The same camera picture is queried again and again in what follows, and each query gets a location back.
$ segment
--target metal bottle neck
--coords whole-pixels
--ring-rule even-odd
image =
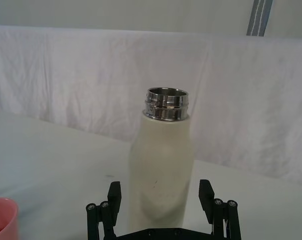
[[[175,88],[156,87],[148,89],[143,113],[156,120],[180,121],[187,118],[187,108],[187,92]]]

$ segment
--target pink mug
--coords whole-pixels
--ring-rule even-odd
[[[18,240],[18,206],[11,199],[0,197],[0,240]]]

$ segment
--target white bottle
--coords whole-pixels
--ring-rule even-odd
[[[188,93],[152,88],[132,145],[130,230],[182,226],[194,162]]]

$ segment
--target white cloth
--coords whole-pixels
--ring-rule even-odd
[[[130,141],[190,93],[196,158],[302,184],[302,41],[0,26],[0,110]]]

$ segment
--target white table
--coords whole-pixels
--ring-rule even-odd
[[[20,206],[21,240],[86,239],[85,206],[121,181],[115,231],[127,233],[130,145],[104,136],[0,112],[0,196]],[[236,200],[242,239],[302,240],[302,187],[195,161],[184,228],[210,232],[198,200],[200,179]]]

